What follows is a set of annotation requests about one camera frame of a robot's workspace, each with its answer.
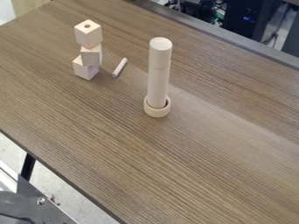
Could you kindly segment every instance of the cylinder on ring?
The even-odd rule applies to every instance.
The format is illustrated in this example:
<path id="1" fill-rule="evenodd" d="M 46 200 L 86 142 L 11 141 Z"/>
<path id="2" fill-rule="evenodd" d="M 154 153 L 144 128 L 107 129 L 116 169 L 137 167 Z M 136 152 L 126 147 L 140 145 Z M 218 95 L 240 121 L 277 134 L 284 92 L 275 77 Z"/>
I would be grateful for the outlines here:
<path id="1" fill-rule="evenodd" d="M 172 43 L 167 38 L 149 42 L 148 104 L 154 109 L 165 107 L 170 78 Z"/>

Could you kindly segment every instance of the stacked wooden blocks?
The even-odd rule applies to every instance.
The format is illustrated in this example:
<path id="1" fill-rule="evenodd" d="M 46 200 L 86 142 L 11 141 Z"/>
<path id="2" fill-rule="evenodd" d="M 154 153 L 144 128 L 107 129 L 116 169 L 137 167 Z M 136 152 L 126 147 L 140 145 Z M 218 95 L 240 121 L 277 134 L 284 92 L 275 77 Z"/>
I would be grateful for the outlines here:
<path id="1" fill-rule="evenodd" d="M 79 77 L 90 81 L 99 72 L 102 62 L 103 41 L 101 26 L 88 19 L 74 26 L 80 55 L 73 60 L 73 70 Z"/>

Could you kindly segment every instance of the black cable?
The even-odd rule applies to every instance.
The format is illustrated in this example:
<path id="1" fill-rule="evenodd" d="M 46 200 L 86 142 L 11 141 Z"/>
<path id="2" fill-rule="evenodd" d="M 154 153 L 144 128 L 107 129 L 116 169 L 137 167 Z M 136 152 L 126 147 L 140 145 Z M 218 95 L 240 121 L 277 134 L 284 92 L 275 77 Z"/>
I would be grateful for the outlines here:
<path id="1" fill-rule="evenodd" d="M 288 12 L 291 10 L 291 5 L 288 4 L 287 9 L 284 11 L 283 16 L 282 16 L 282 20 L 279 23 L 279 25 L 277 26 L 276 30 L 274 32 L 272 32 L 271 36 L 269 38 L 267 38 L 266 40 L 262 41 L 261 43 L 264 45 L 267 45 L 268 43 L 270 43 L 270 41 L 275 38 L 276 36 L 278 36 L 277 32 L 281 29 L 282 24 L 284 19 L 286 18 L 286 16 L 288 15 Z"/>
<path id="2" fill-rule="evenodd" d="M 216 4 L 215 7 L 216 7 L 216 10 L 223 10 L 223 11 L 226 11 L 226 9 L 223 8 L 221 5 Z"/>
<path id="3" fill-rule="evenodd" d="M 277 41 L 277 39 L 278 39 L 278 34 L 275 36 L 275 42 L 273 43 L 273 46 L 272 46 L 272 48 L 275 48 L 275 46 L 276 46 L 276 41 Z"/>
<path id="4" fill-rule="evenodd" d="M 35 221 L 33 221 L 30 218 L 19 218 L 19 217 L 5 214 L 5 213 L 0 213 L 0 216 L 4 216 L 4 217 L 11 218 L 11 219 L 18 220 L 18 221 L 28 221 L 28 224 L 36 224 Z"/>

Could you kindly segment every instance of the floor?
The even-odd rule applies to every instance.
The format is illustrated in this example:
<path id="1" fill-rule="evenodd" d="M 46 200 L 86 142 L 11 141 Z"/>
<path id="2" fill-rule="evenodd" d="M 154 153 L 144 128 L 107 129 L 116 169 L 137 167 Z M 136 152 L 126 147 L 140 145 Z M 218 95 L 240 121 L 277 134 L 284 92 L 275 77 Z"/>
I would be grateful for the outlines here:
<path id="1" fill-rule="evenodd" d="M 20 172 L 24 157 L 25 152 L 0 133 L 0 160 L 15 172 Z M 31 183 L 48 198 L 53 197 L 59 207 L 79 224 L 118 223 L 39 162 L 35 165 Z"/>

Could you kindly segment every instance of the wood grain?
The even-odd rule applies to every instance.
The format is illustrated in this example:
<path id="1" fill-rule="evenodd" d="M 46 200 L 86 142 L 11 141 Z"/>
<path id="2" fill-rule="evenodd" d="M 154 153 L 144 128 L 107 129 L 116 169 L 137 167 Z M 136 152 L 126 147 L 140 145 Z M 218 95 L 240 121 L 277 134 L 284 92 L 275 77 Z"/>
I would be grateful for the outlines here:
<path id="1" fill-rule="evenodd" d="M 29 11 L 49 3 L 52 0 L 11 0 L 16 17 L 20 17 Z"/>
<path id="2" fill-rule="evenodd" d="M 72 69 L 87 18 L 92 81 Z M 156 36 L 174 43 L 162 119 L 143 113 Z M 51 2 L 0 27 L 0 52 L 0 128 L 118 221 L 299 223 L 298 71 L 118 0 Z"/>

